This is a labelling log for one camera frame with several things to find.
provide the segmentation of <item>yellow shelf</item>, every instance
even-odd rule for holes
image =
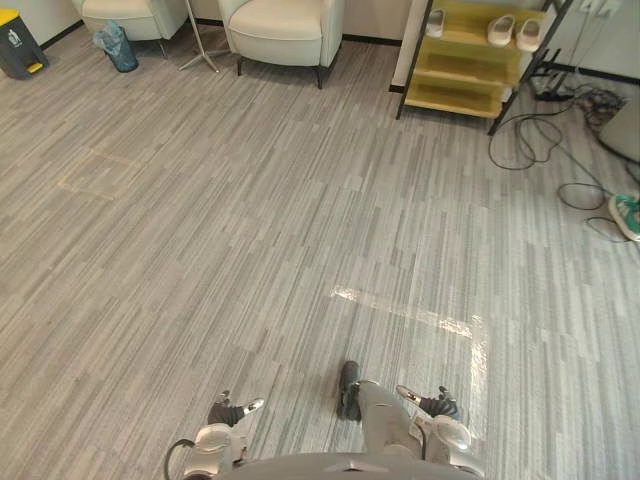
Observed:
[[[519,69],[520,55],[515,52],[496,54],[494,49],[425,39],[413,74],[510,87],[518,83]]]
[[[500,114],[501,92],[501,88],[473,90],[453,82],[451,86],[447,86],[437,81],[414,78],[409,85],[405,104],[477,117],[496,118]]]
[[[456,0],[436,0],[433,9],[442,8],[445,11],[444,31],[442,40],[466,45],[479,45],[500,50],[515,50],[512,39],[506,47],[494,47],[487,41],[487,27],[491,20],[503,15],[511,14],[516,19],[516,27],[525,20],[533,18],[542,21],[545,12],[509,8],[497,5],[477,3],[463,3]]]

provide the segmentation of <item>electrical cord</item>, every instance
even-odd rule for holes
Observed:
[[[171,454],[173,453],[173,451],[181,445],[193,448],[195,446],[195,443],[193,443],[193,441],[189,440],[188,438],[181,438],[176,443],[171,445],[171,447],[169,447],[169,450],[167,450],[167,455],[164,457],[164,480],[171,480],[171,478],[169,477],[169,461],[171,460]]]
[[[415,423],[415,426],[418,427],[420,429],[420,433],[422,434],[422,450],[420,452],[422,459],[426,460],[427,459],[427,434],[424,433],[424,429],[422,428],[421,425],[418,425],[418,423]]]
[[[585,88],[590,87],[588,91],[578,94],[578,92]],[[560,184],[556,193],[560,201],[571,207],[578,210],[585,211],[593,211],[601,208],[607,201],[607,196],[613,196],[614,194],[609,191],[603,183],[593,174],[591,173],[563,144],[564,134],[562,130],[549,119],[551,117],[555,117],[561,115],[567,111],[569,111],[574,106],[579,106],[579,108],[583,111],[585,115],[585,123],[587,128],[591,131],[591,133],[596,136],[602,128],[602,126],[613,116],[615,113],[622,108],[624,105],[624,100],[616,95],[614,92],[609,90],[603,90],[597,87],[593,87],[590,84],[583,84],[575,89],[573,89],[574,98],[569,101],[569,103],[561,108],[558,111],[550,112],[550,113],[541,113],[541,112],[533,112],[533,113],[525,113],[514,115],[513,117],[507,119],[503,122],[495,134],[489,140],[488,145],[488,154],[491,162],[496,165],[498,168],[509,171],[522,171],[527,170],[538,163],[547,163],[551,159],[551,155],[554,150],[561,151],[569,160],[571,160],[582,172],[589,177],[589,179],[593,183],[585,183],[585,182],[566,182]],[[505,126],[511,124],[513,126],[514,137],[516,142],[516,159],[524,158],[526,163],[524,165],[506,165],[504,163],[500,163],[493,152],[493,142],[495,137],[498,135],[498,132],[503,129]],[[544,159],[540,160],[533,149],[532,142],[529,138],[527,138],[525,134],[525,126],[527,124],[532,124],[535,130],[540,136],[542,136],[547,142],[549,147],[546,150],[546,154]],[[627,173],[636,181],[638,186],[640,187],[640,178],[634,175],[630,168],[629,162],[625,167]],[[596,192],[597,201],[594,202],[593,205],[585,206],[585,205],[577,205],[575,202],[572,202],[568,199],[568,192],[571,189],[575,188],[589,188]],[[626,243],[628,239],[615,239],[611,235],[604,233],[602,229],[599,229],[594,223],[598,221],[606,221],[613,223],[615,222],[609,218],[602,216],[594,216],[587,218],[585,220],[585,225],[590,229],[597,232],[601,237],[605,238],[607,241],[612,243]],[[640,253],[640,245],[637,245],[638,252]]]

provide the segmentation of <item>green object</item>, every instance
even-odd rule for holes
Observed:
[[[627,238],[640,242],[640,200],[629,195],[614,195],[609,211]]]
[[[17,10],[0,10],[0,68],[11,78],[30,78],[49,65]]]

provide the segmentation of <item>metal rod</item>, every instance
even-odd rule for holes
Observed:
[[[407,75],[407,79],[404,82],[404,91],[402,92],[402,99],[400,100],[400,104],[398,105],[396,120],[400,118],[400,115],[402,114],[402,107],[404,107],[404,102],[407,99],[407,93],[409,92],[409,84],[411,83],[413,70],[416,67],[416,62],[418,61],[418,55],[420,53],[420,47],[422,46],[422,41],[424,40],[424,33],[427,30],[427,22],[429,20],[429,14],[431,13],[431,7],[433,7],[433,0],[428,1],[427,8],[424,12],[424,17],[422,18],[422,25],[420,26],[420,35],[418,36],[418,41],[416,42],[416,48],[413,52],[413,60],[411,61],[411,68],[409,69],[409,74]]]
[[[198,51],[200,53],[198,53],[198,55],[195,58],[189,60],[187,63],[182,65],[180,68],[178,68],[178,70],[184,70],[185,68],[188,68],[191,65],[195,65],[198,62],[204,61],[207,63],[207,65],[209,65],[213,69],[213,71],[215,71],[216,73],[219,73],[220,70],[218,70],[218,67],[216,67],[215,63],[213,63],[213,60],[211,60],[211,57],[224,55],[225,53],[229,53],[229,50],[205,51],[204,47],[202,46],[202,39],[200,38],[200,33],[198,32],[198,24],[196,23],[196,19],[193,16],[193,9],[191,8],[191,2],[190,0],[184,0],[184,3],[187,5],[187,12],[189,13],[189,21],[191,22],[191,27],[193,28],[193,34],[196,37],[196,43],[198,44]]]

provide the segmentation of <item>plastic bag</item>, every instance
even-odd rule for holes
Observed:
[[[104,28],[93,34],[93,43],[107,52],[119,72],[130,72],[138,67],[124,29],[113,20],[107,20]]]

